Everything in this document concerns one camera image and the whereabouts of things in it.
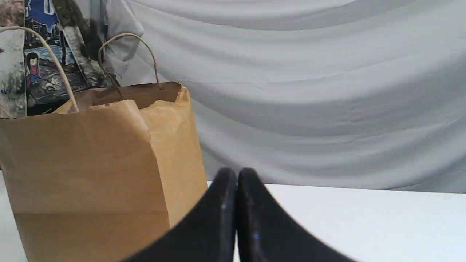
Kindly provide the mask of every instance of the draped cloth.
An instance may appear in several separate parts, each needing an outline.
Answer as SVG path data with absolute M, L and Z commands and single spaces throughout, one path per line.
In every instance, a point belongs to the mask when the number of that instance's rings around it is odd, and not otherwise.
M 466 192 L 466 1 L 131 0 L 209 176 Z M 153 82 L 140 48 L 123 80 Z

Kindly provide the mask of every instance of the paper bag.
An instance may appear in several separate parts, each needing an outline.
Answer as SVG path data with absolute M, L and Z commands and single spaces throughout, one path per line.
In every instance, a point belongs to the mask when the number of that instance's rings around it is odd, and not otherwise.
M 69 104 L 0 119 L 0 166 L 23 247 L 29 262 L 119 261 L 175 225 L 206 190 L 189 93 L 163 83 L 75 98 L 49 52 Z

